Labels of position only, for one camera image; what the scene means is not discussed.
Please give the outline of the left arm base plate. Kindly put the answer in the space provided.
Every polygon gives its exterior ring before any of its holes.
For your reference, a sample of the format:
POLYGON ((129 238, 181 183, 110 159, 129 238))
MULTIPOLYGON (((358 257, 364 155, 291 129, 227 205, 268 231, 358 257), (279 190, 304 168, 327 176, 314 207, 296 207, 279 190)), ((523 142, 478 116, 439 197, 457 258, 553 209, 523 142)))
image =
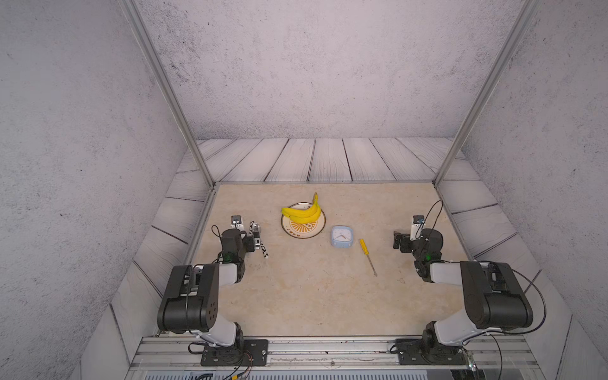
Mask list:
POLYGON ((202 367, 265 367, 268 361, 269 341, 245 339, 230 347, 205 346, 201 354, 202 367))

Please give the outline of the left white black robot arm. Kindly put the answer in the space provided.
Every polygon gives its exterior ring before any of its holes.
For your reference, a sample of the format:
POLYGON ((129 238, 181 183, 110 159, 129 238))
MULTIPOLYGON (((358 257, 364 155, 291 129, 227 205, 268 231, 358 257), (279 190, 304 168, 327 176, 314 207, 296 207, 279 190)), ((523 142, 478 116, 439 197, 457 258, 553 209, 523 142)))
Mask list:
POLYGON ((191 333, 212 348, 242 351, 242 328, 219 313, 220 288, 240 283, 245 256, 261 248, 261 233, 232 228, 219 236, 222 250, 210 264, 179 265, 172 269, 157 313, 163 332, 191 333))

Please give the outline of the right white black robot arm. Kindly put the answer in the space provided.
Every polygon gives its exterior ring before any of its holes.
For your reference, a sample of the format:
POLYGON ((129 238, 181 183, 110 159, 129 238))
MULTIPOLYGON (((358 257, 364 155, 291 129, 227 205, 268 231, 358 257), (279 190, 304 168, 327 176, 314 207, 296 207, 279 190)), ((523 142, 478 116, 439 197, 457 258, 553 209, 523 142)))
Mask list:
POLYGON ((534 312, 513 269, 505 263, 442 258, 443 235, 429 228, 394 232, 393 247, 411 253, 426 283, 460 286, 464 308, 427 324, 417 344, 427 357, 455 355, 465 342, 487 332, 510 332, 532 325, 534 312))

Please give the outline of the yellow handled screwdriver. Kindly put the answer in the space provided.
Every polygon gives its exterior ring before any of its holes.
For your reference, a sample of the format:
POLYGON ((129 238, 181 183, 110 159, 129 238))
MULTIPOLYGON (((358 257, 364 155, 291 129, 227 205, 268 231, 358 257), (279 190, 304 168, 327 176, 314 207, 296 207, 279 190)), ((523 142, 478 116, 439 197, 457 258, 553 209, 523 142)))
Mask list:
POLYGON ((359 244, 360 244, 360 247, 361 247, 362 251, 364 252, 364 255, 366 256, 366 258, 368 260, 368 263, 370 264, 370 267, 372 269, 374 277, 377 277, 378 276, 378 272, 376 271, 375 266, 374 266, 374 264, 372 262, 372 259, 371 259, 371 256, 370 256, 370 252, 369 252, 369 250, 367 248, 367 245, 366 245, 365 241, 362 238, 359 239, 359 244))

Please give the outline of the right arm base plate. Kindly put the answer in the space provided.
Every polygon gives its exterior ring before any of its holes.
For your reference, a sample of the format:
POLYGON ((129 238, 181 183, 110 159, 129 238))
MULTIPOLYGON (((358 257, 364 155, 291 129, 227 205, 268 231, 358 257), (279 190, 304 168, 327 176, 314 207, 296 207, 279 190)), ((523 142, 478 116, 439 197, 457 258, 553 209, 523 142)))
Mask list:
POLYGON ((468 359, 461 348, 434 345, 427 346, 422 339, 397 339, 389 349, 397 355, 402 366, 464 366, 468 359))

